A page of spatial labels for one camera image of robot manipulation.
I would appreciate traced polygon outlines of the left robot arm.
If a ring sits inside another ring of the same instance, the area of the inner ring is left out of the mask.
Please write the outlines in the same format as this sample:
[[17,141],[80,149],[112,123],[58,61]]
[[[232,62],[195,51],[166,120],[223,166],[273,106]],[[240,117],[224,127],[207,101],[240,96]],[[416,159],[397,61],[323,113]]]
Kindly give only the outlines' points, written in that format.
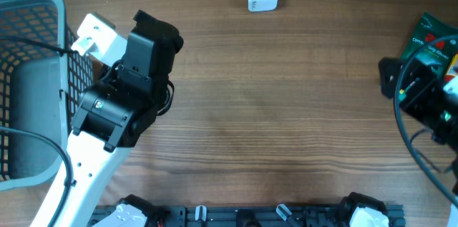
[[79,96],[66,158],[33,226],[85,226],[108,182],[141,134],[172,104],[169,79],[184,40],[179,30],[139,10],[127,38],[98,14],[88,14],[71,48],[107,65]]

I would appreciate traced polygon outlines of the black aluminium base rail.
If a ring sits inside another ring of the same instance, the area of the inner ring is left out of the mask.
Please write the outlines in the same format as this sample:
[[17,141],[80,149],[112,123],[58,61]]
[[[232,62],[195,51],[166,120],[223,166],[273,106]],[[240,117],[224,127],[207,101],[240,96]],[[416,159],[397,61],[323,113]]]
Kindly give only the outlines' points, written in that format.
[[264,207],[154,206],[129,195],[97,206],[87,226],[388,226],[405,227],[402,205],[352,192],[333,204]]

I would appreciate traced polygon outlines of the green 3M gloves package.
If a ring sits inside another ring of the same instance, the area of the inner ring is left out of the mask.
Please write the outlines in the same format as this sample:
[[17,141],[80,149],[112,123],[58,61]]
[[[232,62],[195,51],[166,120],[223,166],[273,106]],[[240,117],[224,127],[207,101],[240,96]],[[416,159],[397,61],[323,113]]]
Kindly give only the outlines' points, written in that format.
[[433,45],[430,43],[449,35],[457,35],[457,28],[445,24],[431,14],[423,13],[409,37],[401,58],[408,59],[416,50],[427,45],[416,55],[416,59],[430,66],[438,77],[443,77],[457,52],[457,39],[440,41]]

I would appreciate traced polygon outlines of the red sriracha sauce bottle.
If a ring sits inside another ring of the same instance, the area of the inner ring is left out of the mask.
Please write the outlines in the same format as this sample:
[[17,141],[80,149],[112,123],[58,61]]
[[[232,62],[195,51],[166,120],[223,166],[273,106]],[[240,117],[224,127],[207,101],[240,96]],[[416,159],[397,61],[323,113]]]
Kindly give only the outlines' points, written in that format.
[[458,76],[458,53],[455,54],[449,67],[444,75],[444,81],[450,82],[452,79]]

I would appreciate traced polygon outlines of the grey plastic shopping basket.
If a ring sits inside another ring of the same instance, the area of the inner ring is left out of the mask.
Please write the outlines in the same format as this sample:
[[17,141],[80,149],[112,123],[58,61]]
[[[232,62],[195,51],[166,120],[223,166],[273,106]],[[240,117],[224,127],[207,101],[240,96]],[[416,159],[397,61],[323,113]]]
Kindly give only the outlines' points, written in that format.
[[76,37],[63,0],[1,0],[1,189],[40,185],[62,159],[30,137],[42,135],[67,146],[80,93],[94,81],[89,57],[68,50]]

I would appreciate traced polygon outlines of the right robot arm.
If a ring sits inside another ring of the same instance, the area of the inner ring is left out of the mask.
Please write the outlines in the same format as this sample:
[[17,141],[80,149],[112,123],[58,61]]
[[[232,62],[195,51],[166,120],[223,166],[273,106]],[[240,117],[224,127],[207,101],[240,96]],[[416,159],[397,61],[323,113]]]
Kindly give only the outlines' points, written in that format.
[[396,124],[404,144],[435,187],[450,201],[449,226],[457,225],[457,186],[446,188],[430,165],[413,145],[416,137],[430,132],[432,140],[457,152],[457,98],[444,91],[444,80],[438,77],[434,64],[425,65],[418,59],[384,57],[378,63],[381,93],[393,101]]

